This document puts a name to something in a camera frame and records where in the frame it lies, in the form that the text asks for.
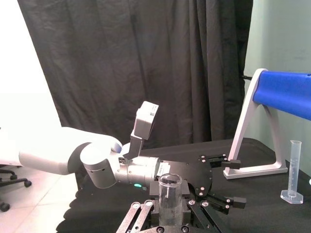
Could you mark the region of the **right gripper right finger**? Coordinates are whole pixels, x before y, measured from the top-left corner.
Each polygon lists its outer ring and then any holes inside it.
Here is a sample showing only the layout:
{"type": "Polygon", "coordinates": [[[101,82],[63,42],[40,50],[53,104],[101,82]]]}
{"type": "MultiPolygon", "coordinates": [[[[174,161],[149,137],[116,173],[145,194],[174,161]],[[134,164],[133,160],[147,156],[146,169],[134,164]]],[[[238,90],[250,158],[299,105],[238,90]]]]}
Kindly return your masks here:
{"type": "Polygon", "coordinates": [[[189,228],[190,233],[202,230],[205,233],[221,233],[223,221],[217,211],[222,211],[223,205],[214,196],[196,196],[187,181],[182,182],[183,231],[189,228]]]}

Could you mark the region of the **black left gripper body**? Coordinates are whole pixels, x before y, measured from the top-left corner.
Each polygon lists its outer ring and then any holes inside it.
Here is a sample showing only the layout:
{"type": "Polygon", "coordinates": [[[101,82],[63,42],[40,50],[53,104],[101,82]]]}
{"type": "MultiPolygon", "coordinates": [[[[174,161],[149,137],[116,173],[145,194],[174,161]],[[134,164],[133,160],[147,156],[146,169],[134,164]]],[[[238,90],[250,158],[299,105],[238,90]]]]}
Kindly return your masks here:
{"type": "Polygon", "coordinates": [[[205,155],[192,160],[161,159],[157,178],[170,173],[178,174],[191,185],[193,193],[198,197],[206,197],[212,186],[212,167],[205,155]]]}

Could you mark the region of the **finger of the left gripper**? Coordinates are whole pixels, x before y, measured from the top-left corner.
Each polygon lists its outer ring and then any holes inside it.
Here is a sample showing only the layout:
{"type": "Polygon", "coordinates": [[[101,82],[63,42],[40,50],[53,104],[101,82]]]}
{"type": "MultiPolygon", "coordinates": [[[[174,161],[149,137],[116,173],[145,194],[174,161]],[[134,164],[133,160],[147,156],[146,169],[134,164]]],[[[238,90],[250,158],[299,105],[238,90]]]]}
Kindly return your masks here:
{"type": "Polygon", "coordinates": [[[226,197],[216,193],[208,193],[201,201],[206,201],[214,210],[225,215],[229,213],[229,209],[238,208],[244,209],[246,206],[246,198],[241,197],[226,197]]]}
{"type": "Polygon", "coordinates": [[[220,155],[199,155],[198,160],[202,163],[208,163],[211,168],[217,167],[227,167],[231,169],[240,169],[241,161],[240,160],[229,160],[225,154],[220,155]]]}

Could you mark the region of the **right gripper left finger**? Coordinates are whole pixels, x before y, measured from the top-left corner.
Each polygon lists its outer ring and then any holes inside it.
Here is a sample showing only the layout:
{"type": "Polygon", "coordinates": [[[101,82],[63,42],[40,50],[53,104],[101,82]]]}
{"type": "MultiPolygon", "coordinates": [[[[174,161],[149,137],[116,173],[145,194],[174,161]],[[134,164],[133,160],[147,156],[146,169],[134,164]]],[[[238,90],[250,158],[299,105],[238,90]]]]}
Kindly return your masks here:
{"type": "Polygon", "coordinates": [[[140,203],[133,202],[125,215],[117,233],[161,233],[159,225],[159,182],[153,181],[149,187],[149,198],[140,203]]]}

